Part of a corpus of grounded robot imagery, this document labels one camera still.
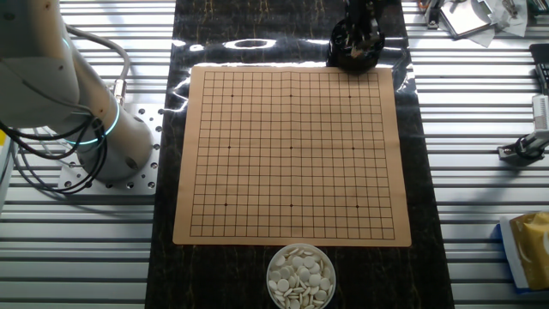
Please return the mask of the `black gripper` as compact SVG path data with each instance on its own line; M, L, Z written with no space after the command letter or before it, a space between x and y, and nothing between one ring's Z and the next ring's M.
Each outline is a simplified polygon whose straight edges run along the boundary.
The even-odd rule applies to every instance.
M346 0L347 45L351 48L351 57L361 57L364 48L373 48L381 42L381 34L377 23L377 2L375 0ZM360 20L364 19L364 30Z

